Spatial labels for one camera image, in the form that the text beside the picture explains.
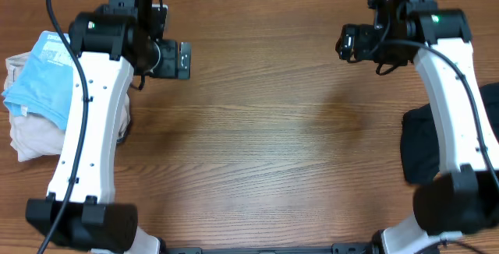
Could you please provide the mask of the black Nike garment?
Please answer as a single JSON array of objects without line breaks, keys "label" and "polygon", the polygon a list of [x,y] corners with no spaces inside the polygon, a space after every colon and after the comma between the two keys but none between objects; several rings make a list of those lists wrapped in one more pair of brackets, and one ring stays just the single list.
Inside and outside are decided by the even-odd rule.
[{"label": "black Nike garment", "polygon": [[426,104],[404,113],[400,154],[405,180],[425,185],[439,172],[439,146],[431,107]]}]

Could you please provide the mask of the light blue printed t-shirt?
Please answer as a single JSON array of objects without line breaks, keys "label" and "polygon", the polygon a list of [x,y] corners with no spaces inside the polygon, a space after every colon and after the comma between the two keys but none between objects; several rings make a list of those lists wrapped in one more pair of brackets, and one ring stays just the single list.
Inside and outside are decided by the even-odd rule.
[{"label": "light blue printed t-shirt", "polygon": [[56,32],[44,31],[2,96],[15,116],[36,114],[66,129],[73,91],[74,61]]}]

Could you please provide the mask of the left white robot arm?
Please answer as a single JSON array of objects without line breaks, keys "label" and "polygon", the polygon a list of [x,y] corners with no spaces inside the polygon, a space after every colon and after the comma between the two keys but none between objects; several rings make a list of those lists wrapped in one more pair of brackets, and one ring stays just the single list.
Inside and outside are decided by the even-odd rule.
[{"label": "left white robot arm", "polygon": [[108,0],[61,34],[74,62],[65,139],[43,199],[29,199],[27,222],[49,244],[92,253],[150,253],[165,242],[138,225],[133,204],[115,201],[120,115],[134,76],[188,79],[191,45],[166,40],[162,0]]}]

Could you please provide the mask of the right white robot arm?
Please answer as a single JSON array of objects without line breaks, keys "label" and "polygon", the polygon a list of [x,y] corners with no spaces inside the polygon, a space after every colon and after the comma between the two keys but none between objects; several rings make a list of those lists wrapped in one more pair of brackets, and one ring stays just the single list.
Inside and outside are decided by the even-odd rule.
[{"label": "right white robot arm", "polygon": [[473,68],[472,34],[461,9],[434,0],[368,0],[371,25],[346,24],[336,44],[350,63],[385,75],[412,63],[426,87],[439,146],[437,179],[419,187],[412,214],[370,242],[335,253],[434,253],[498,224],[498,142]]}]

